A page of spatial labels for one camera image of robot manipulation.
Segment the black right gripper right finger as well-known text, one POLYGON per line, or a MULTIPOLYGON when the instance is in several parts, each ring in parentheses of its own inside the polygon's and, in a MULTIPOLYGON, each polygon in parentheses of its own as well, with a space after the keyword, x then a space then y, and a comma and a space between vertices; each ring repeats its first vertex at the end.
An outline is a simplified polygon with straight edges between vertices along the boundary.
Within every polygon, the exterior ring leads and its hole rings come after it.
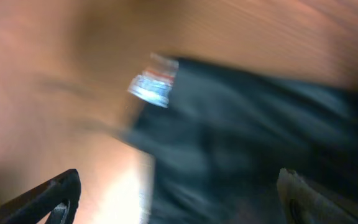
POLYGON ((358 202, 282 168, 277 190, 289 224, 358 224, 358 202))

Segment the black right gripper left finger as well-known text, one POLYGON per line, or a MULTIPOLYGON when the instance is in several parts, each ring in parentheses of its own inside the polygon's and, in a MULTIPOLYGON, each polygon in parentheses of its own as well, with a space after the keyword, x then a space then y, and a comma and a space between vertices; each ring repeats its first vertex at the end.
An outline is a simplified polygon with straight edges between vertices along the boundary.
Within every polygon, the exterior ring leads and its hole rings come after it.
POLYGON ((0 206, 0 224, 72 224, 79 206, 81 181, 68 169, 0 206))

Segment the black patterned sports jersey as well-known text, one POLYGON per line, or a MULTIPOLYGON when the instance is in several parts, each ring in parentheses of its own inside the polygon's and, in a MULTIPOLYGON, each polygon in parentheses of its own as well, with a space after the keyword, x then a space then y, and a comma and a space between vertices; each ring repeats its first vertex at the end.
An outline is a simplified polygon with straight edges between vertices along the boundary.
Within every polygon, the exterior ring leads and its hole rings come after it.
POLYGON ((358 202, 358 92, 162 58, 129 92, 154 159, 149 223, 287 223, 282 168, 358 202))

